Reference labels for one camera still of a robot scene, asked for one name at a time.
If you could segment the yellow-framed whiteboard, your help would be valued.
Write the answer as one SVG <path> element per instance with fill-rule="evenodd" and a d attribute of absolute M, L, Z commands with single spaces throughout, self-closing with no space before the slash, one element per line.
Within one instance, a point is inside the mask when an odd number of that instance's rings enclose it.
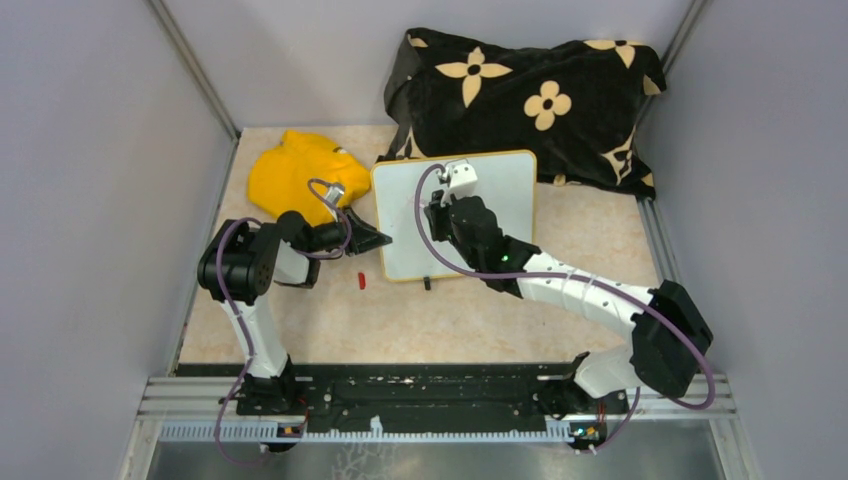
<path fill-rule="evenodd" d="M 381 248 L 385 277 L 392 282 L 418 281 L 425 277 L 449 278 L 458 274 L 440 263 L 426 248 L 415 224 L 414 213 L 430 201 L 431 194 L 444 186 L 433 172 L 425 177 L 422 194 L 415 188 L 431 165 L 467 161 L 475 169 L 478 182 L 473 193 L 493 211 L 505 234 L 520 240 L 534 240 L 536 157 L 529 150 L 514 150 L 377 163 L 371 170 L 376 202 L 376 226 L 392 238 Z"/>

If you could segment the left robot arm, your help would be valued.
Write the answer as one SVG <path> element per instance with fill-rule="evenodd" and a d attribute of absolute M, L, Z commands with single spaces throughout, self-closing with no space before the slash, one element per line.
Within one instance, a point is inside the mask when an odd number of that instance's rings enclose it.
<path fill-rule="evenodd" d="M 242 416 L 286 414 L 301 404 L 293 362 L 279 339 L 269 303 L 272 286 L 310 289 L 322 260 L 356 256 L 392 243 L 391 236 L 345 207 L 334 220 L 310 225 L 287 211 L 273 222 L 230 219 L 197 267 L 199 286 L 225 310 L 245 355 L 226 402 Z"/>

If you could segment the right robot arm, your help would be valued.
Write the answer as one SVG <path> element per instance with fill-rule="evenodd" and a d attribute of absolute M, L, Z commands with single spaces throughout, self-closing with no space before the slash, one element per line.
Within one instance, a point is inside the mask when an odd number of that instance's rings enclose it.
<path fill-rule="evenodd" d="M 478 196 L 449 198 L 437 190 L 423 214 L 431 241 L 449 243 L 462 258 L 456 272 L 499 293 L 579 314 L 623 339 L 576 359 L 574 377 L 563 385 L 572 410 L 588 412 L 609 393 L 641 386 L 679 399 L 701 370 L 713 334 L 681 284 L 629 285 L 572 267 L 505 234 Z"/>

